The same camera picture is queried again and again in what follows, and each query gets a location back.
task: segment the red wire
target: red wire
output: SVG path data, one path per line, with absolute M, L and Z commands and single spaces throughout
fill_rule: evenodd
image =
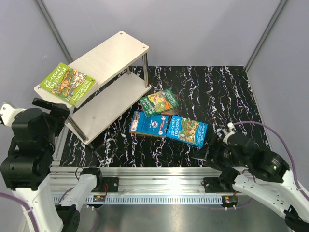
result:
M 103 187 L 104 187 L 104 189 L 105 189 L 105 196 L 104 196 L 104 198 L 106 198 L 106 196 L 107 196 L 107 190 L 108 190 L 108 185 L 107 185 L 107 184 L 104 184 Z

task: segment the blue book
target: blue book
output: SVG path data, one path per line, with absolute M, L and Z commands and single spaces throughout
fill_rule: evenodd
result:
M 146 117 L 144 112 L 135 111 L 130 126 L 130 133 L 165 137 L 169 117 L 155 115 Z
M 166 137 L 195 146 L 203 146 L 207 124 L 173 115 Z

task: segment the metal floor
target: metal floor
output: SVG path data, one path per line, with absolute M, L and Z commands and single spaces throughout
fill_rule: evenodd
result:
M 248 198 L 241 197 L 239 205 Z M 103 205 L 96 232 L 288 232 L 284 220 L 252 201 L 238 210 L 210 210 L 199 205 Z M 95 212 L 81 211 L 78 232 L 91 229 Z

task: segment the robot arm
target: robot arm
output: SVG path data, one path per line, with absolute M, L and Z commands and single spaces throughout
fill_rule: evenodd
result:
M 205 166 L 222 171 L 219 182 L 224 190 L 235 190 L 272 209 L 296 232 L 309 231 L 309 201 L 299 191 L 293 172 L 277 153 L 260 149 L 252 139 L 235 132 L 229 123 L 225 137 L 213 135 L 208 145 L 193 155 Z M 250 181 L 232 167 L 246 167 L 255 177 L 274 186 L 280 195 Z
M 50 166 L 55 137 L 60 134 L 70 111 L 63 104 L 41 99 L 34 99 L 32 104 L 50 113 L 38 108 L 15 109 L 9 104 L 0 109 L 1 122 L 14 132 L 8 157 L 0 168 L 4 182 L 14 196 L 31 207 L 38 231 L 75 232 L 88 194 L 102 186 L 101 171 L 85 168 L 77 185 L 55 206 L 50 190 Z M 23 210 L 30 230 L 36 232 L 28 212 Z

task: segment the book cover illustration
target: book cover illustration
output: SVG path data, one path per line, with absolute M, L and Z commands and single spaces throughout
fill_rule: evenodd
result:
M 179 106 L 170 88 L 142 97 L 140 103 L 147 117 L 175 109 Z
M 203 146 L 206 130 L 206 123 L 173 115 L 166 136 L 191 145 Z
M 155 115 L 146 117 L 144 112 L 135 111 L 130 126 L 130 133 L 165 137 L 168 116 Z
M 95 79 L 60 63 L 40 86 L 75 105 L 95 83 Z
M 179 94 L 174 94 L 175 98 L 176 98 L 176 101 L 177 103 L 179 104 Z M 165 111 L 165 112 L 162 112 L 161 114 L 162 115 L 168 115 L 168 116 L 173 116 L 173 115 L 178 115 L 179 113 L 179 107 L 175 108 L 175 109 L 172 109 L 172 110 L 168 110 L 168 111 Z

